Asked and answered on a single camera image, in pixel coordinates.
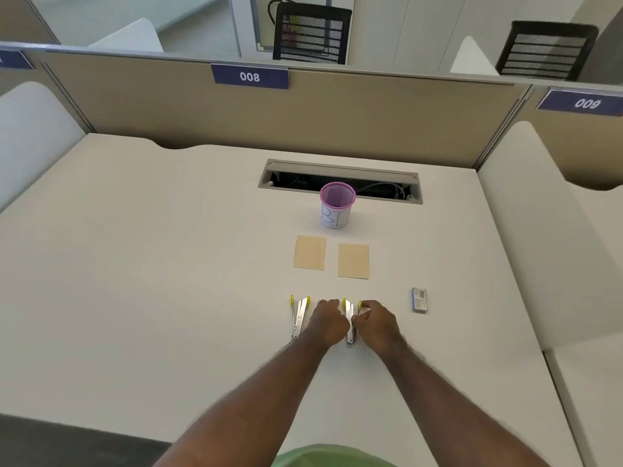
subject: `hand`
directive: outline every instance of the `hand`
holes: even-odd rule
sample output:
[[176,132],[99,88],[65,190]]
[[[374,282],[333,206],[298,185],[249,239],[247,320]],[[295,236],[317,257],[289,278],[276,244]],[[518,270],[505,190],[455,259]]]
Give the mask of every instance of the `hand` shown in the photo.
[[344,339],[350,329],[347,317],[338,308],[339,300],[320,300],[303,335],[329,349]]
[[353,316],[353,325],[370,349],[382,359],[395,343],[404,341],[396,317],[375,300],[363,301],[362,306],[370,311]]

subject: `forearm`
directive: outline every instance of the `forearm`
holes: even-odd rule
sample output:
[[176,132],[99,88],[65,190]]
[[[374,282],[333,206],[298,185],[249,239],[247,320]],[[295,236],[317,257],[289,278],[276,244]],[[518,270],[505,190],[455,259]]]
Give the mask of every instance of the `forearm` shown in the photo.
[[440,467],[547,464],[396,339],[381,355]]
[[209,408],[157,467],[269,466],[327,349],[303,333]]

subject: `left hand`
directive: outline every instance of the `left hand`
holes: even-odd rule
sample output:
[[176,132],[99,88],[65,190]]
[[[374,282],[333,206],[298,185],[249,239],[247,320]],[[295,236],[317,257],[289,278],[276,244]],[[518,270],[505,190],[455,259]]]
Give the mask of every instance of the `left hand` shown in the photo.
[[344,339],[350,329],[347,317],[339,310],[339,300],[320,300],[303,335],[326,349]]

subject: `green shirt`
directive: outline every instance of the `green shirt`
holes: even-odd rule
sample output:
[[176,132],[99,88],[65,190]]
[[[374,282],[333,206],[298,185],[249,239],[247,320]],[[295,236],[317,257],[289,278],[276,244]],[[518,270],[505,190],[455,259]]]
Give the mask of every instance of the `green shirt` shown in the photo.
[[359,449],[331,444],[300,447],[276,457],[272,467],[395,467]]

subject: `blue number plate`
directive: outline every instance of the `blue number plate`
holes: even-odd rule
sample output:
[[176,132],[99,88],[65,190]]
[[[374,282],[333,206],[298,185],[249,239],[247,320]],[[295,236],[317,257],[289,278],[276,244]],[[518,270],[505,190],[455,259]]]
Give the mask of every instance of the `blue number plate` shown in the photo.
[[212,75],[216,83],[225,85],[259,86],[284,90],[290,86],[289,72],[286,68],[212,64]]
[[623,116],[623,96],[573,90],[549,90],[536,109]]
[[26,56],[19,50],[0,49],[0,67],[35,70]]

